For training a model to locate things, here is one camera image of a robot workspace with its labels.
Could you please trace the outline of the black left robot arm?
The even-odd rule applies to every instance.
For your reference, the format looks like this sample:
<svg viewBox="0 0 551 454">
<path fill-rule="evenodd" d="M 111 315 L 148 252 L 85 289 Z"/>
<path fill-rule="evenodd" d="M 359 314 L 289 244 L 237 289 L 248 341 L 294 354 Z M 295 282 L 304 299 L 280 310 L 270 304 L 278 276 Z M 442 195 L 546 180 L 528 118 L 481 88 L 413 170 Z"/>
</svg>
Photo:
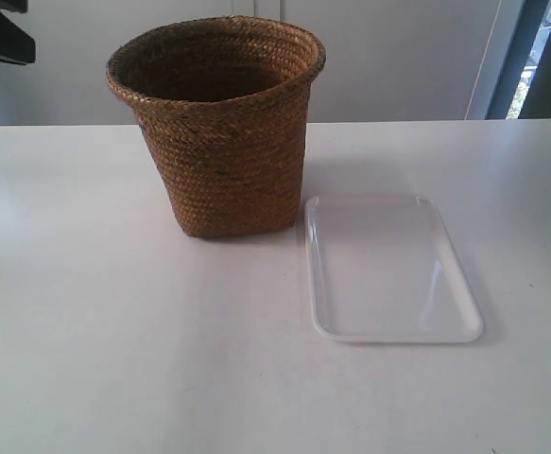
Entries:
<svg viewBox="0 0 551 454">
<path fill-rule="evenodd" d="M 34 63 L 35 40 L 4 15 L 3 10 L 25 14 L 28 2 L 0 0 L 0 62 L 22 66 Z"/>
</svg>

